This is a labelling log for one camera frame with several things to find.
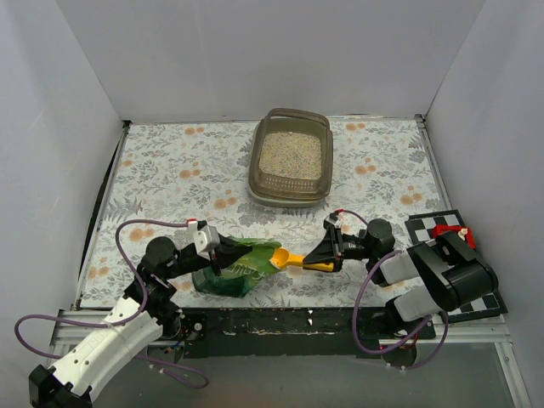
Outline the brown plastic litter box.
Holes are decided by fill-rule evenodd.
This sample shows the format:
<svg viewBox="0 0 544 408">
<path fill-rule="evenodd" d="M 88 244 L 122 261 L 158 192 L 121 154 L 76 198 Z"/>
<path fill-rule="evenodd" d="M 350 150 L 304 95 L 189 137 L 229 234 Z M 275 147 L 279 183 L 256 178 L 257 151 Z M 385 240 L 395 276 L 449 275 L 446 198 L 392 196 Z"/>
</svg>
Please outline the brown plastic litter box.
<svg viewBox="0 0 544 408">
<path fill-rule="evenodd" d="M 252 140 L 248 188 L 271 207 L 312 207 L 330 193 L 333 137 L 328 119 L 306 110 L 275 108 Z"/>
</svg>

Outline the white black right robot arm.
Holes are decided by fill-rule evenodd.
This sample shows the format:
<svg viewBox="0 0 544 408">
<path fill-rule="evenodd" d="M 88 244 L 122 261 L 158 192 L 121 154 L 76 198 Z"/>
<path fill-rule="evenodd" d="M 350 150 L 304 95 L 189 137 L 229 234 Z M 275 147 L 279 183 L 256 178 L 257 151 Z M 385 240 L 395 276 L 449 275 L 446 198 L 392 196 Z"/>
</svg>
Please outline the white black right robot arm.
<svg viewBox="0 0 544 408">
<path fill-rule="evenodd" d="M 338 272 L 345 260 L 358 260 L 365 262 L 368 276 L 380 287 L 422 280 L 420 286 L 388 300 L 372 316 L 378 328 L 393 337 L 407 336 L 417 320 L 454 311 L 498 288 L 495 271 L 455 231 L 394 253 L 392 226 L 384 219 L 375 218 L 358 235 L 347 235 L 332 213 L 324 229 L 321 242 L 303 259 L 305 269 L 325 264 Z"/>
</svg>

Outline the green litter bag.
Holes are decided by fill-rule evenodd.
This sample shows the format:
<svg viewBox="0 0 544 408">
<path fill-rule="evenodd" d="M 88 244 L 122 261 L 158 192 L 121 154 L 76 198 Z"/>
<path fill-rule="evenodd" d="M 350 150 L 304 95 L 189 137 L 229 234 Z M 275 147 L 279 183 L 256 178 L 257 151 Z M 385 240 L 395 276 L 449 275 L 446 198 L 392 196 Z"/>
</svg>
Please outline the green litter bag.
<svg viewBox="0 0 544 408">
<path fill-rule="evenodd" d="M 260 281 L 280 271 L 270 262 L 275 250 L 281 248 L 278 241 L 258 238 L 235 238 L 234 241 L 252 250 L 222 269 L 221 275 L 215 275 L 210 267 L 194 272 L 192 282 L 197 292 L 243 298 Z"/>
</svg>

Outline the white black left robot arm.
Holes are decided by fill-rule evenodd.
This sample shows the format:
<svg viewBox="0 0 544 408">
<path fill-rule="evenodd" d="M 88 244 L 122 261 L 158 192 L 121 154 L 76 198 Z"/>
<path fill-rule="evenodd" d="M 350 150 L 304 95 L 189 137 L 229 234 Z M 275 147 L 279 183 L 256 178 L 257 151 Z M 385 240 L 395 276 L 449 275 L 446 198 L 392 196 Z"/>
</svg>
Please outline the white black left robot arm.
<svg viewBox="0 0 544 408">
<path fill-rule="evenodd" d="M 182 317 L 170 281 L 200 269 L 215 275 L 251 252 L 247 244 L 201 229 L 178 249 L 160 236 L 150 241 L 128 286 L 110 313 L 69 353 L 29 376 L 33 407 L 90 407 L 104 386 L 140 351 L 175 338 Z"/>
</svg>

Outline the orange plastic scoop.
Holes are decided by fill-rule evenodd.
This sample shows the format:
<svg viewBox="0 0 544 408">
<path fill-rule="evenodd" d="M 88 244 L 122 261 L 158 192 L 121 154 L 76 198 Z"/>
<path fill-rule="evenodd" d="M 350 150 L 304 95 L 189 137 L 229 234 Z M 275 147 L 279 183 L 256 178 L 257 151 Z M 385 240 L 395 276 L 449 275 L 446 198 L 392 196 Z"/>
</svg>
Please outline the orange plastic scoop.
<svg viewBox="0 0 544 408">
<path fill-rule="evenodd" d="M 289 266 L 322 272 L 332 272 L 334 269 L 332 263 L 305 263 L 303 259 L 304 256 L 293 254 L 285 248 L 280 247 L 274 250 L 269 262 L 279 270 L 286 269 Z"/>
</svg>

